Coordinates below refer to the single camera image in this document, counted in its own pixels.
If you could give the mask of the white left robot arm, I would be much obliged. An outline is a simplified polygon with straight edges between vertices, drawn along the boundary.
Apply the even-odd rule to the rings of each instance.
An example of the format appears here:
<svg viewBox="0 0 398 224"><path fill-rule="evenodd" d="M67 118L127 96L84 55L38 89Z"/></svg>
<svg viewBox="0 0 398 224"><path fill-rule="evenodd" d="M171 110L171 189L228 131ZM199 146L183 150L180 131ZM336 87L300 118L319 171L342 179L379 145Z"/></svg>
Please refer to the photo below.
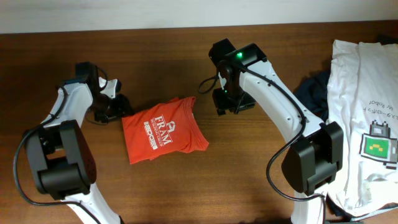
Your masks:
<svg viewBox="0 0 398 224"><path fill-rule="evenodd" d="M83 223L122 223L96 184L96 163L81 131L86 112L97 97L120 99L121 82L100 78L92 85L72 80L57 88L49 115L21 142L37 190L67 205Z"/></svg>

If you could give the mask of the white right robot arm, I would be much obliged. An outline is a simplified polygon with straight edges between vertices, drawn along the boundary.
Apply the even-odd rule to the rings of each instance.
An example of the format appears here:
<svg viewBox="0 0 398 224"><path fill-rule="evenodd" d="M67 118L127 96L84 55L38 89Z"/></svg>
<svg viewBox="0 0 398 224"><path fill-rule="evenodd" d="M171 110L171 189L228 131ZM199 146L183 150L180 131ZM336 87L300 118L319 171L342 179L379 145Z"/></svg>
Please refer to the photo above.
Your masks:
<svg viewBox="0 0 398 224"><path fill-rule="evenodd" d="M279 195L294 202L290 221L325 223L327 192L343 167L340 125L326 124L307 109L256 44L236 49L223 39L212 45L208 56L216 67L213 79L221 85L210 88L218 115L259 104L285 140L270 158L266 178Z"/></svg>

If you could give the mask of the orange printed t-shirt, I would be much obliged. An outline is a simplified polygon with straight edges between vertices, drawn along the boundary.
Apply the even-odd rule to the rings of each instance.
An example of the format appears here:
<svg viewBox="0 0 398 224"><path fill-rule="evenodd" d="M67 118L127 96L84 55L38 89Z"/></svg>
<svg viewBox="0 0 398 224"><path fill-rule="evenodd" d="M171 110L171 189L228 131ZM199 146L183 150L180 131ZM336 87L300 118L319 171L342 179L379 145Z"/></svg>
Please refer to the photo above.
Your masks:
<svg viewBox="0 0 398 224"><path fill-rule="evenodd" d="M129 163L153 160L171 152L205 151L209 142L193 115L194 96L166 103L122 119Z"/></svg>

